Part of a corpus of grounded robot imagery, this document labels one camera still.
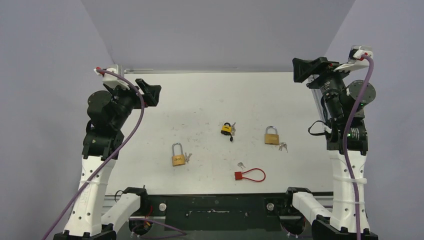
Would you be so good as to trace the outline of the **yellow black padlock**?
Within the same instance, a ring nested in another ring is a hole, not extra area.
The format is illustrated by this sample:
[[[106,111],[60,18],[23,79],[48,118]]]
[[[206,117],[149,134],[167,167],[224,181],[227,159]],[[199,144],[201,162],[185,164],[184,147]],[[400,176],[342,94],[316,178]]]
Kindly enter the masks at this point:
[[[232,125],[229,122],[225,122],[221,128],[220,133],[225,136],[229,136],[229,141],[233,141],[233,135],[232,135]]]

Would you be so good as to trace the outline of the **keys of yellow padlock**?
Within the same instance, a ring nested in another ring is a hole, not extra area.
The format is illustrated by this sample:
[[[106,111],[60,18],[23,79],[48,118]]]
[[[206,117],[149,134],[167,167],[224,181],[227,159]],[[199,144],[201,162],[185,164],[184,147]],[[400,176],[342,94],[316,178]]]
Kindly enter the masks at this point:
[[[236,132],[235,125],[236,125],[236,122],[234,122],[234,123],[231,125],[231,135],[232,135],[232,136],[234,136],[234,135],[235,135],[235,132]]]

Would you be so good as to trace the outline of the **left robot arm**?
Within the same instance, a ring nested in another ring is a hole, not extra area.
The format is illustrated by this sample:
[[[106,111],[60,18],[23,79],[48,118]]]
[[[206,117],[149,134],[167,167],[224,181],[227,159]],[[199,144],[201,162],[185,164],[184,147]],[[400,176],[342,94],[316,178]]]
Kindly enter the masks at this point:
[[[102,222],[102,209],[107,185],[118,160],[119,151],[129,141],[121,129],[134,109],[155,107],[162,87],[149,85],[143,79],[135,88],[125,83],[104,84],[105,89],[87,100],[89,121],[82,148],[82,169],[77,196],[70,200],[72,210],[62,232],[55,240],[112,240],[115,223]]]

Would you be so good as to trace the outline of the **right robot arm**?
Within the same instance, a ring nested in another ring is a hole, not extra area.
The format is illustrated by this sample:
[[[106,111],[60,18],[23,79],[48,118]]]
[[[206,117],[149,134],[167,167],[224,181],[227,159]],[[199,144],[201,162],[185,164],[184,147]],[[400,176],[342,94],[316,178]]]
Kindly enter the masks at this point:
[[[364,107],[376,98],[370,82],[372,56],[364,53],[345,64],[325,57],[294,58],[293,80],[321,92],[321,133],[332,166],[333,200],[328,210],[311,193],[295,190],[283,199],[290,215],[300,212],[311,225],[314,240],[376,240],[366,211],[365,163],[369,151]]]

